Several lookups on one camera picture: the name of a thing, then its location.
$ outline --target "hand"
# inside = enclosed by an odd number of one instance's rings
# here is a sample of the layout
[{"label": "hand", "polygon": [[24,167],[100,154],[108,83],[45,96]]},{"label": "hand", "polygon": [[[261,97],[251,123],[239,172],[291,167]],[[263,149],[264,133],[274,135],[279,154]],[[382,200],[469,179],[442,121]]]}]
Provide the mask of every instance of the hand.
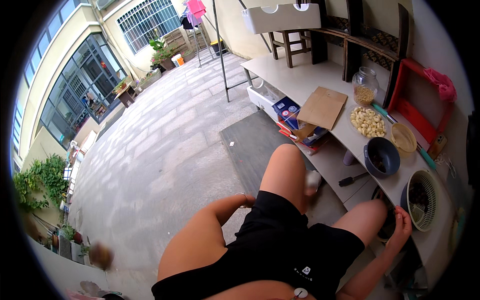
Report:
[{"label": "hand", "polygon": [[398,205],[395,207],[395,214],[395,232],[388,240],[385,248],[397,254],[400,252],[403,245],[405,245],[407,242],[408,237],[412,233],[412,221],[410,220],[410,215]]}]

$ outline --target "red wooden frame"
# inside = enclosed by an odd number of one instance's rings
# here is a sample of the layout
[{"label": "red wooden frame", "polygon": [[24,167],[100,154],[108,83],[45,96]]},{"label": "red wooden frame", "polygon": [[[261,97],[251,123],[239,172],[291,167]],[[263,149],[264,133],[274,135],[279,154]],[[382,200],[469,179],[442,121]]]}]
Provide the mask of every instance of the red wooden frame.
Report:
[{"label": "red wooden frame", "polygon": [[415,108],[403,95],[405,84],[409,76],[409,71],[413,71],[421,78],[424,78],[427,82],[430,82],[428,77],[423,73],[425,68],[419,64],[416,60],[407,58],[400,62],[400,69],[398,70],[398,78],[396,80],[395,90],[393,91],[392,99],[387,111],[396,110],[402,114],[425,138],[425,140],[431,144],[439,133],[445,130],[445,127],[450,120],[454,104],[448,102],[444,108],[444,115],[437,128],[434,128],[430,122]]}]

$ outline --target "building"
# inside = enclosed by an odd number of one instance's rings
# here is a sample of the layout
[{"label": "building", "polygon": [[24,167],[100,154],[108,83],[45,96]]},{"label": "building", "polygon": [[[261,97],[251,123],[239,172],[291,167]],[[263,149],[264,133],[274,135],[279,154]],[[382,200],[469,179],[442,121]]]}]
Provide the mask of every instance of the building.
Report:
[{"label": "building", "polygon": [[63,2],[24,67],[12,168],[25,170],[35,159],[65,153],[70,141],[80,144],[92,130],[99,132],[123,107],[114,87],[125,76],[139,79],[150,70],[148,40],[180,27],[178,15],[170,0]]}]

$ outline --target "colander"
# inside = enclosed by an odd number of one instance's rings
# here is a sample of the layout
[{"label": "colander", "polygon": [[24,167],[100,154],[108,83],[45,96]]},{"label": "colander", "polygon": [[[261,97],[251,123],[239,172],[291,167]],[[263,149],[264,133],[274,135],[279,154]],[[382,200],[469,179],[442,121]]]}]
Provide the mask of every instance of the colander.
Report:
[{"label": "colander", "polygon": [[[413,183],[420,183],[425,189],[428,196],[428,211],[425,213],[425,207],[421,204],[410,203],[408,192],[412,188]],[[405,185],[402,192],[400,202],[403,209],[410,213],[410,218],[416,229],[419,231],[429,231],[435,220],[437,211],[437,183],[435,179],[426,170],[419,170],[413,173]]]},{"label": "colander", "polygon": [[407,157],[417,149],[417,139],[407,126],[395,123],[392,125],[390,140],[398,150],[400,157]]}]

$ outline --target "bracelet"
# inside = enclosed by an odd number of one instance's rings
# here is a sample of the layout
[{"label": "bracelet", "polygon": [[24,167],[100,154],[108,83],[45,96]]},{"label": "bracelet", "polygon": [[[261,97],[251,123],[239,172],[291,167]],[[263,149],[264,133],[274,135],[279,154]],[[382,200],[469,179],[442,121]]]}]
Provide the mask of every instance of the bracelet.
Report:
[{"label": "bracelet", "polygon": [[247,208],[248,197],[247,197],[247,195],[245,195],[244,192],[238,192],[238,193],[236,193],[235,195],[240,195],[240,194],[242,194],[242,195],[245,196],[245,204],[240,205],[240,208]]}]

